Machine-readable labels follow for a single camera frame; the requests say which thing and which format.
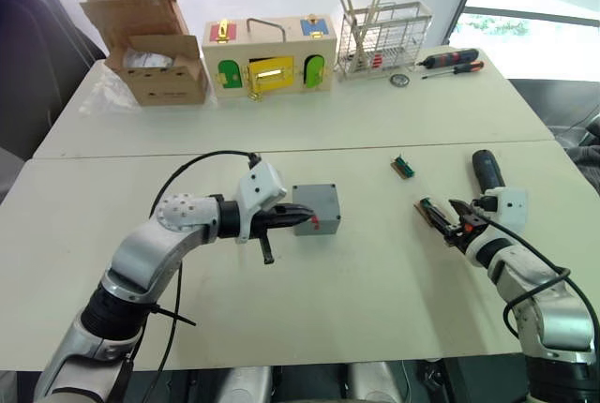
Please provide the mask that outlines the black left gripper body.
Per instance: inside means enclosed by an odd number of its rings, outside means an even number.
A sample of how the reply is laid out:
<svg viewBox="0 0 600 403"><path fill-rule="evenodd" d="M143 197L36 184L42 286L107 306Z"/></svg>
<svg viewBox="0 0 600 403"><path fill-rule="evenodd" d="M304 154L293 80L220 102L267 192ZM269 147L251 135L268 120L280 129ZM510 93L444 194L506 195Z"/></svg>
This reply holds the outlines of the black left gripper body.
<svg viewBox="0 0 600 403"><path fill-rule="evenodd" d="M275 262L268 239L268 231L273 228L276 218L277 211L275 208L261 210L254 215L250 225L250 238L259 240L265 265Z"/></svg>

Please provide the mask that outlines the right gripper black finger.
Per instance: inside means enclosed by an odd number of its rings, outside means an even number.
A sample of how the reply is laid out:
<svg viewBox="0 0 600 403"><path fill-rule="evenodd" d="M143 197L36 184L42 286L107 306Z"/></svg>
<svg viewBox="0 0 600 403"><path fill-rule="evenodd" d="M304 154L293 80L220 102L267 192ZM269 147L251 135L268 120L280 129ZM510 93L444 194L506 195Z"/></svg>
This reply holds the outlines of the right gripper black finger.
<svg viewBox="0 0 600 403"><path fill-rule="evenodd" d="M451 223L450 220L436 206L428 208L429 223L435 228L444 238L454 238L461 233L461 227Z"/></svg>
<svg viewBox="0 0 600 403"><path fill-rule="evenodd" d="M473 215L473 209L469 203L458 199L449 199L448 202L458 214L461 222L466 222Z"/></svg>

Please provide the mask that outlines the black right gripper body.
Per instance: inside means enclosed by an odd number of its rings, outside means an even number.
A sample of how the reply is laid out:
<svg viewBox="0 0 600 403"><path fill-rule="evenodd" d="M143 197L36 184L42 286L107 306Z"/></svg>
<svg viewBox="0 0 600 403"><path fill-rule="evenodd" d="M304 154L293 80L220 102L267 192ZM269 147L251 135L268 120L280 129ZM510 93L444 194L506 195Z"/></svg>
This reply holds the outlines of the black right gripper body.
<svg viewBox="0 0 600 403"><path fill-rule="evenodd" d="M448 246L457 248L465 254L469 245L483 233L488 223L477 214L466 214L459 217L457 225L451 225L443 236Z"/></svg>

